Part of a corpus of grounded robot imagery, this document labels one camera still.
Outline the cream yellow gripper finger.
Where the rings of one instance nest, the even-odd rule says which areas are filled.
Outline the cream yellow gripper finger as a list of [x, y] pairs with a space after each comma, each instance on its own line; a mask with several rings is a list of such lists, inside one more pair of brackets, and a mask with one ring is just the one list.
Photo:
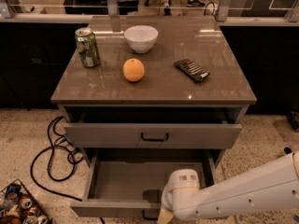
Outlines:
[[174, 214], [166, 208], [161, 208], [158, 216], [157, 224], [169, 224], [173, 219]]

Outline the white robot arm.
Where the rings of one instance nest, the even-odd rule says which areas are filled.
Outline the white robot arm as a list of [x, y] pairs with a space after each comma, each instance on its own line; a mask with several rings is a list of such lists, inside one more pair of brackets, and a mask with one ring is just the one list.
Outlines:
[[192, 169], [173, 172], [164, 187], [157, 224], [221, 218], [299, 206], [299, 152], [202, 189]]

